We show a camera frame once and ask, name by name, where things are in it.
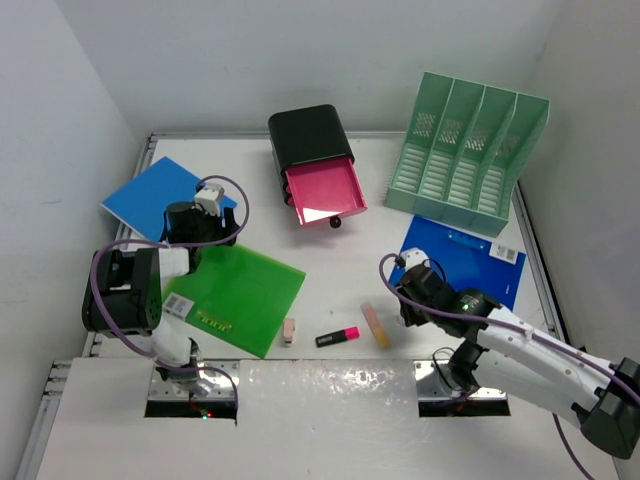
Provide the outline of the orange pink highlighter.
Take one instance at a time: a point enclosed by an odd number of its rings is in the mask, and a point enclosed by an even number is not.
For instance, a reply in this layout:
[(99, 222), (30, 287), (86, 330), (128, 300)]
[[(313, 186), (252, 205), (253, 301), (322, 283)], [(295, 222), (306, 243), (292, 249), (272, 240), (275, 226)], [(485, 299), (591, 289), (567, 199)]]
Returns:
[(369, 326), (377, 346), (381, 349), (389, 348), (391, 345), (388, 334), (383, 328), (378, 316), (370, 303), (364, 302), (360, 305), (361, 312)]

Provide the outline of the pink black highlighter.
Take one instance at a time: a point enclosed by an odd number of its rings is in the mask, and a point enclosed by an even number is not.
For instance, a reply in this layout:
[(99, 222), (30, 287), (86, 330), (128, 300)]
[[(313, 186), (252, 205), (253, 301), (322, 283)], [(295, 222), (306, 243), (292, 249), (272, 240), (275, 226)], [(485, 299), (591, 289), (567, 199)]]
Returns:
[(357, 327), (349, 327), (331, 333), (323, 334), (315, 338), (317, 348), (324, 348), (352, 340), (360, 337), (360, 331)]

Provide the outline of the pink top drawer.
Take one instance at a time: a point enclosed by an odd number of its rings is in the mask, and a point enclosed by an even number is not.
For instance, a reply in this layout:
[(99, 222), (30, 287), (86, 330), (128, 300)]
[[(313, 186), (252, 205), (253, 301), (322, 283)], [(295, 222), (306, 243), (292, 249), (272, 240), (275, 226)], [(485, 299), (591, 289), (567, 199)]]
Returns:
[(301, 226), (328, 223), (339, 228), (344, 217), (367, 210), (350, 157), (294, 165), (285, 172), (290, 203)]

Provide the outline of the pink stapler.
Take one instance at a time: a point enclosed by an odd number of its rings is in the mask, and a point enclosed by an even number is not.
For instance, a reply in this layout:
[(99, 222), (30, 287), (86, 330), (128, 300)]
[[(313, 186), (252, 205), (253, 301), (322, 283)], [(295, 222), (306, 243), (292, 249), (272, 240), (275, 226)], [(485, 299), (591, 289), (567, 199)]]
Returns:
[(286, 318), (283, 322), (282, 338), (283, 344), (290, 347), (293, 344), (296, 324), (293, 318)]

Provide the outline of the black pink drawer organizer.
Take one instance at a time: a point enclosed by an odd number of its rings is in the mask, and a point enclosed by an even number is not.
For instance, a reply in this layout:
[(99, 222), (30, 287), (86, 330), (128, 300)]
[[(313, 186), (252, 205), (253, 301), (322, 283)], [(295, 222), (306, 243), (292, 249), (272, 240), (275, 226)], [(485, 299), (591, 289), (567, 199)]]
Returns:
[(336, 108), (322, 104), (272, 114), (267, 121), (281, 194), (293, 206), (286, 171), (294, 166), (335, 158), (355, 162)]

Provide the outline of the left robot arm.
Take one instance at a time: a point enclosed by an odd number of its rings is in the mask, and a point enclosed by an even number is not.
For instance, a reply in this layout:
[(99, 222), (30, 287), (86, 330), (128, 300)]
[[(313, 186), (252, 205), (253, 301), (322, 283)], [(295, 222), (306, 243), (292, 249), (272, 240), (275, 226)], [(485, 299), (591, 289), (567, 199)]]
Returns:
[(96, 251), (81, 312), (85, 329), (153, 360), (164, 378), (195, 378), (197, 344), (163, 318), (162, 281), (193, 273), (202, 248), (234, 245), (243, 227), (225, 201), (176, 202), (163, 212), (155, 242), (136, 240), (137, 249), (124, 251), (127, 242), (118, 240)]

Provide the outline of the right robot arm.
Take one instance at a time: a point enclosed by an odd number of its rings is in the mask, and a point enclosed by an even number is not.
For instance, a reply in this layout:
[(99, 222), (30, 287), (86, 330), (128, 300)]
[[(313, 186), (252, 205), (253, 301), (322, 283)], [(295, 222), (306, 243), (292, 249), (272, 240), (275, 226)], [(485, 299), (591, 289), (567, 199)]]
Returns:
[(518, 318), (488, 294), (456, 291), (424, 263), (396, 286), (408, 326), (432, 323), (461, 339), (449, 361), (463, 389), (504, 390), (578, 428), (601, 451), (631, 458), (639, 441), (639, 364), (578, 350)]

